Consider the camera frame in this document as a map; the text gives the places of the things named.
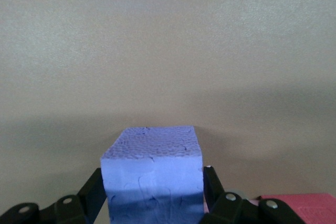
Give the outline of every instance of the pink foam pad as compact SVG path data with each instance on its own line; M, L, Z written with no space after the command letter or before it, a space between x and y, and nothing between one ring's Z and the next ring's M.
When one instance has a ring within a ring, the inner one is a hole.
M280 199L306 224L336 223L336 198L330 194L262 195L262 199Z

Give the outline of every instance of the gray wall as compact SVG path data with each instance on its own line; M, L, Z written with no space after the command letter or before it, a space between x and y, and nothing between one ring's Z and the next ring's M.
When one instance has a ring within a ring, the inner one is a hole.
M336 195L335 51L336 0L0 0L0 212L130 126L195 125L248 197Z

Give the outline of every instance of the silver screw head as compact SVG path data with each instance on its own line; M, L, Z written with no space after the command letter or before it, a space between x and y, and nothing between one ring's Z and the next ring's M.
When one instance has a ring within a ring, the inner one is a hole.
M235 201L236 200L236 196L234 194L227 194L225 196L226 199L231 200L231 201Z
M63 204L69 204L70 202L72 202L71 198L66 198L65 200L63 200Z
M277 209L278 208L278 204L276 204L273 200L268 200L266 201L266 205L270 208L273 209Z
M23 207L23 208L21 208L21 209L19 210L19 213L20 213L20 214L24 214L25 212L28 212L29 210L30 210L30 207L25 206L25 207Z

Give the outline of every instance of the blue foam block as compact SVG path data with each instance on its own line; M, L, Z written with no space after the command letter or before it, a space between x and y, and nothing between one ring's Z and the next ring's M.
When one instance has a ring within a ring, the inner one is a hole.
M198 223L202 166L192 126L124 130L101 158L111 223Z

